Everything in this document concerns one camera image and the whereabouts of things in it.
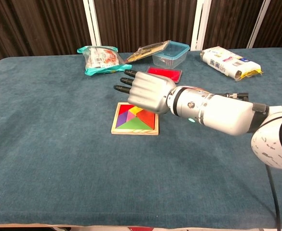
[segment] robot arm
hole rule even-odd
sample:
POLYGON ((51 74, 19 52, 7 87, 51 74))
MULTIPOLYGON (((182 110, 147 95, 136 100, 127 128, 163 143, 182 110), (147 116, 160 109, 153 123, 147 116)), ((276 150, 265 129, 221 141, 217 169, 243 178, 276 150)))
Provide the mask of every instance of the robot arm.
POLYGON ((129 94, 128 102, 154 113, 171 111, 229 135, 253 132, 251 147, 269 166, 282 168, 282 106, 235 100, 206 90, 179 86, 169 78, 126 70, 135 79, 122 78, 131 88, 114 86, 129 94))

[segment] green tangram piece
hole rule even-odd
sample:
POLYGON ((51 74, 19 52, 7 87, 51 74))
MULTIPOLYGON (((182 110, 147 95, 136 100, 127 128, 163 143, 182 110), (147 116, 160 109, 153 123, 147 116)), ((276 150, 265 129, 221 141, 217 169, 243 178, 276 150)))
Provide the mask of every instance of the green tangram piece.
POLYGON ((151 127, 142 122, 139 118, 135 117, 128 122, 120 125, 117 129, 142 129, 142 130, 152 130, 151 127))

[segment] teal tablecloth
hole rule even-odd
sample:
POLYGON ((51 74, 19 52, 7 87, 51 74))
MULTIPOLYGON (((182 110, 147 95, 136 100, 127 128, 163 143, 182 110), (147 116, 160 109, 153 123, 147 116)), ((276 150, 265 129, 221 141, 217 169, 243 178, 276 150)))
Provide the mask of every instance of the teal tablecloth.
MULTIPOLYGON (((282 104, 282 48, 236 50, 262 77, 235 82, 189 52, 180 85, 282 104)), ((133 64, 146 71, 151 57, 133 64)), ((84 75, 82 55, 0 61, 0 224, 273 228, 251 134, 232 137, 168 113, 159 136, 111 135, 123 73, 84 75)), ((273 170, 282 217, 282 170, 273 170)))

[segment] clear plastic box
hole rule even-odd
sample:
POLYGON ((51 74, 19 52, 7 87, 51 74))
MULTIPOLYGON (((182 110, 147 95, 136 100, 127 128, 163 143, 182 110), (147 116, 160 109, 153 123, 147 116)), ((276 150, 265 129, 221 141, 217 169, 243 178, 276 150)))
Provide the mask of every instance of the clear plastic box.
POLYGON ((171 41, 165 50, 152 55, 152 59, 156 66, 173 69, 186 59, 189 50, 189 45, 171 41))

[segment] wooden puzzle board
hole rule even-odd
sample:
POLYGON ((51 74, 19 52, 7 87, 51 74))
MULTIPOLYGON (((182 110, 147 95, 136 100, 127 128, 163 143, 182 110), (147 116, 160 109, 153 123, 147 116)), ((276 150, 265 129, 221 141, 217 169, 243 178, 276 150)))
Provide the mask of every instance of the wooden puzzle board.
POLYGON ((158 135, 159 115, 129 103, 118 103, 112 134, 158 135))

